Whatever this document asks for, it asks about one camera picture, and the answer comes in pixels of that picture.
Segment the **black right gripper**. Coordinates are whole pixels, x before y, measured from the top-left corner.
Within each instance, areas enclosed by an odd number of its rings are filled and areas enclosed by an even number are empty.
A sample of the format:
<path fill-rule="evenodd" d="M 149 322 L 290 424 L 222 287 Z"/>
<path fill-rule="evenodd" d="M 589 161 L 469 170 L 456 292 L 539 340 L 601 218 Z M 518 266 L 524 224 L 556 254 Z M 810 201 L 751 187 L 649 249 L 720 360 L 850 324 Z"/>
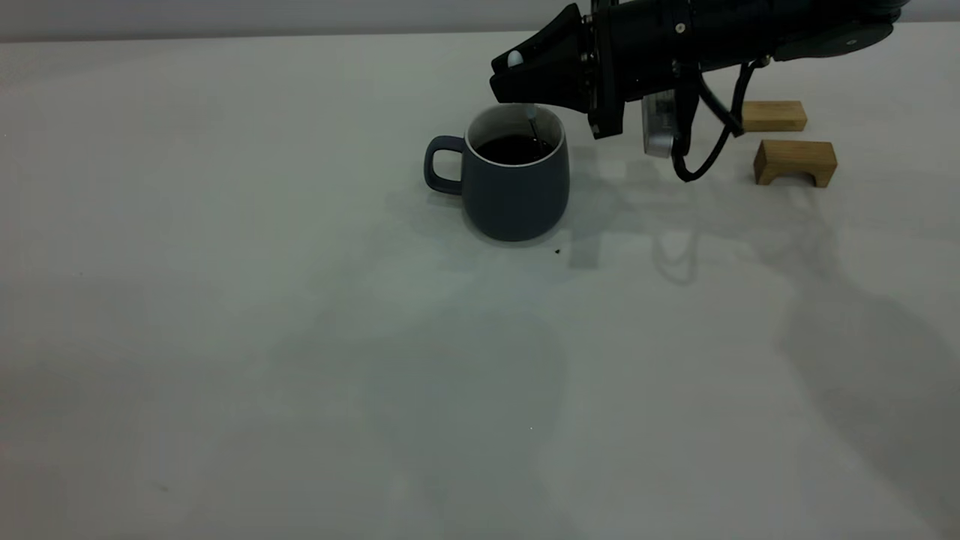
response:
<path fill-rule="evenodd" d="M 605 138 L 622 133 L 625 103 L 689 88 L 735 137 L 744 133 L 702 75 L 764 54 L 765 1 L 593 1 L 591 9 L 594 52 L 581 51 L 583 17 L 571 3 L 498 55 L 490 76 L 497 102 L 587 113 L 593 136 Z"/>

